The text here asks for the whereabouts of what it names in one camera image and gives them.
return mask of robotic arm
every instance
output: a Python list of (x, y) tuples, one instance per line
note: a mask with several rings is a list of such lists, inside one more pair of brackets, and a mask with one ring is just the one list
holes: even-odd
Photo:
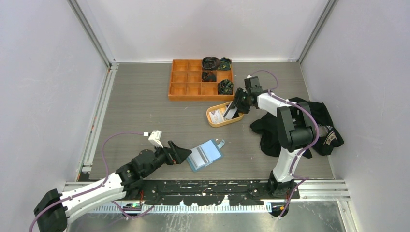
[(61, 194), (56, 189), (47, 192), (34, 209), (35, 216), (61, 199), (69, 198), (70, 200), (57, 204), (38, 218), (37, 224), (40, 231), (62, 232), (68, 224), (96, 207), (118, 199), (135, 198), (140, 192), (143, 178), (149, 176), (163, 164), (181, 164), (191, 154), (191, 150), (180, 148), (172, 141), (168, 141), (169, 147), (164, 147), (159, 140), (160, 136), (161, 131), (156, 130), (148, 138), (155, 146), (155, 152), (148, 149), (142, 150), (131, 162), (111, 173), (107, 180), (102, 179)]
[[(288, 101), (281, 101), (280, 98), (263, 90), (259, 84), (257, 76), (248, 76), (245, 79), (245, 89), (238, 88), (234, 100), (225, 111), (224, 117), (232, 119), (236, 112), (247, 114), (250, 107), (254, 106), (268, 111), (278, 119), (278, 139), (282, 146), (279, 160), (271, 171), (268, 187), (271, 195), (275, 192), (287, 191), (294, 187), (293, 173), (301, 157), (297, 153), (305, 146), (310, 144), (315, 136), (313, 122), (309, 117), (288, 104)], [(309, 105), (306, 102), (298, 104), (310, 113)]]

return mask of yellow basket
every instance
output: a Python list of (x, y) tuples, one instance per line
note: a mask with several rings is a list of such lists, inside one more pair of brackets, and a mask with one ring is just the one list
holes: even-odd
[(225, 121), (224, 121), (224, 122), (221, 122), (221, 123), (213, 123), (213, 122), (211, 121), (211, 117), (209, 116), (209, 112), (211, 112), (211, 111), (216, 111), (216, 110), (220, 110), (220, 112), (221, 112), (222, 114), (224, 114), (224, 113), (225, 113), (225, 110), (226, 110), (226, 107), (227, 107), (231, 102), (232, 102), (232, 101), (227, 102), (227, 103), (224, 103), (224, 104), (212, 106), (212, 107), (210, 107), (210, 108), (206, 111), (206, 118), (208, 119), (208, 123), (209, 123), (212, 127), (225, 126), (225, 125), (228, 125), (228, 124), (230, 124), (230, 123), (240, 121), (240, 120), (243, 118), (243, 113), (239, 113), (239, 117), (236, 117), (236, 118), (231, 119), (231, 120), (226, 120), (226, 119), (225, 119)]

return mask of light blue notebook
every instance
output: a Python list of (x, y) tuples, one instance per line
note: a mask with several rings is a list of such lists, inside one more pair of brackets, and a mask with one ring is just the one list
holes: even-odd
[(224, 144), (225, 141), (223, 139), (218, 145), (216, 141), (212, 139), (193, 148), (191, 150), (192, 154), (187, 158), (192, 170), (197, 172), (222, 158), (223, 153), (220, 149)]

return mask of wood grain surface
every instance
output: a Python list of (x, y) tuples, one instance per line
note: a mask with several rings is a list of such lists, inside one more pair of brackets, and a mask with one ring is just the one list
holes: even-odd
[[(270, 70), (278, 77), (279, 88), (275, 93), (279, 96), (308, 99), (300, 66), (295, 62), (234, 63), (235, 89), (244, 87), (244, 78), (260, 69)], [(177, 146), (189, 149), (210, 139), (224, 139), (224, 157), (197, 173), (192, 172), (186, 162), (163, 165), (147, 179), (267, 179), (278, 158), (267, 156), (260, 150), (261, 137), (249, 127), (266, 111), (253, 108), (241, 121), (213, 128), (208, 124), (205, 112), (224, 102), (170, 101), (170, 72), (171, 63), (119, 65), (90, 178), (105, 177), (100, 148), (110, 135), (121, 131), (161, 130), (163, 144), (172, 140)], [(260, 72), (257, 75), (264, 89), (276, 85), (269, 74)], [(130, 162), (143, 149), (153, 149), (147, 137), (120, 135), (111, 139), (105, 148), (110, 171)], [(296, 174), (333, 178), (327, 157), (315, 152), (312, 159), (301, 158)]]

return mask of gray floor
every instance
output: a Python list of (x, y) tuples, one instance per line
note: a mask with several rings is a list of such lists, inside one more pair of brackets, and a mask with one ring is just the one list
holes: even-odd
[(266, 213), (148, 214), (124, 220), (119, 214), (86, 214), (70, 232), (344, 232), (336, 202), (294, 202), (280, 221)]
[[(275, 93), (283, 98), (308, 99), (305, 82), (298, 63), (234, 63), (235, 87), (244, 87), (244, 78), (256, 70), (273, 71), (279, 79)], [(266, 114), (251, 112), (236, 123), (220, 128), (210, 127), (205, 116), (207, 108), (223, 101), (170, 101), (168, 87), (171, 64), (120, 64), (105, 115), (90, 178), (105, 177), (105, 166), (100, 155), (102, 142), (121, 131), (162, 131), (161, 141), (172, 140), (177, 146), (193, 148), (209, 139), (225, 139), (224, 157), (193, 173), (185, 162), (178, 166), (164, 165), (148, 179), (266, 179), (277, 158), (262, 153), (260, 135), (249, 125)], [(265, 73), (258, 74), (263, 88), (276, 85)], [(113, 138), (105, 154), (110, 171), (131, 161), (142, 149), (152, 149), (147, 137), (122, 135)], [(312, 159), (301, 158), (296, 174), (311, 178), (333, 178), (327, 157), (313, 154)]]

